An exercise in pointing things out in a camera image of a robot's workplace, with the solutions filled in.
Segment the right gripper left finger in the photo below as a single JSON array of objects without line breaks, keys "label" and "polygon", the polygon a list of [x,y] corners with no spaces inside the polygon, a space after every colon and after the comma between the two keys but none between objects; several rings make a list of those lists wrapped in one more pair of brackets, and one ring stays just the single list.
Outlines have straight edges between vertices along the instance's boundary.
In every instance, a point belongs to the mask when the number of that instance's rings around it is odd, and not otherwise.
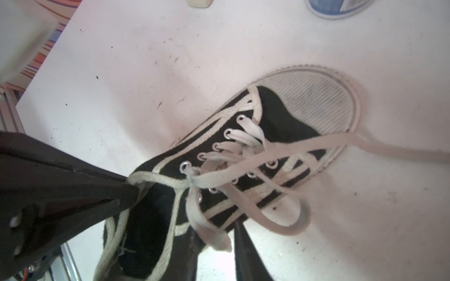
[{"label": "right gripper left finger", "polygon": [[198,269],[198,256],[205,246],[193,228],[176,238],[173,265],[170,269],[172,281],[195,281]]}]

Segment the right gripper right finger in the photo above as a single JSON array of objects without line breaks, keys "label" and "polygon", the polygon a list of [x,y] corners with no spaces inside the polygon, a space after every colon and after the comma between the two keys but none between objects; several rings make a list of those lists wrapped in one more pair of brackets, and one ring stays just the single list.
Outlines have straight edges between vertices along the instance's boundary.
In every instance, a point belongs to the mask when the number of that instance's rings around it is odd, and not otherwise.
[{"label": "right gripper right finger", "polygon": [[234,223],[234,254],[237,281],[273,281],[240,220]]}]

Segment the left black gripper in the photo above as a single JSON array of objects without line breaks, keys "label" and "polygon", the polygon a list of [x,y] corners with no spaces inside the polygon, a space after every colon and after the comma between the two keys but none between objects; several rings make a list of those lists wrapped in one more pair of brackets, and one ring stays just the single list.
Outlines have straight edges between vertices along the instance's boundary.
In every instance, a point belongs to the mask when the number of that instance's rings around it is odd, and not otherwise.
[{"label": "left black gripper", "polygon": [[126,178],[23,133],[1,133],[1,279],[138,200]]}]

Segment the white shoelace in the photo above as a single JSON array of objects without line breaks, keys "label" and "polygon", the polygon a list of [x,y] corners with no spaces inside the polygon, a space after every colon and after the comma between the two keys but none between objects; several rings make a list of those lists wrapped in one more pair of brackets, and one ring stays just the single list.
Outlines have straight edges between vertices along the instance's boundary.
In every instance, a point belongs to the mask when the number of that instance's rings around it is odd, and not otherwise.
[{"label": "white shoelace", "polygon": [[[218,229],[205,218],[199,207],[201,189],[216,188],[225,194],[235,206],[247,214],[254,221],[273,233],[281,235],[299,234],[307,228],[311,220],[311,207],[308,200],[301,193],[285,187],[281,187],[269,179],[259,169],[261,165],[273,163],[274,161],[289,156],[300,156],[302,161],[310,168],[318,167],[318,161],[313,156],[307,156],[310,151],[328,149],[346,145],[357,146],[363,151],[388,156],[392,158],[448,162],[450,155],[448,152],[421,151],[403,149],[384,144],[370,143],[353,133],[338,133],[325,135],[294,142],[291,144],[270,144],[264,150],[256,154],[249,146],[241,150],[231,143],[223,145],[223,152],[209,152],[204,155],[204,163],[201,167],[195,167],[184,162],[180,165],[180,172],[186,176],[184,180],[173,179],[154,172],[134,172],[128,178],[131,185],[138,185],[143,182],[159,183],[173,189],[188,189],[189,194],[186,202],[186,214],[191,227],[197,232],[199,237],[206,244],[211,245],[218,251],[231,251],[231,240],[225,231]],[[268,186],[277,191],[290,194],[298,198],[301,204],[301,211],[297,221],[291,226],[282,226],[269,220],[256,205],[240,190],[232,185],[232,181],[240,178],[248,172],[254,174]]]}]

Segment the black white sneaker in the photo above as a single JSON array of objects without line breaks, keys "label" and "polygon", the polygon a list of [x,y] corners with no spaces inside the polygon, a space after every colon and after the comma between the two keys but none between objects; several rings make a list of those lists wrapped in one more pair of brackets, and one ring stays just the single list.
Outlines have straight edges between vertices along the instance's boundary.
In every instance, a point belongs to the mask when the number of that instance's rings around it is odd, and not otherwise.
[{"label": "black white sneaker", "polygon": [[171,277],[190,238],[231,251],[240,218],[301,233],[311,207],[300,185],[351,143],[360,116],[359,86],[336,70],[293,66],[260,77],[130,174],[127,183],[144,196],[106,219],[94,280],[107,280],[114,266],[131,281]]}]

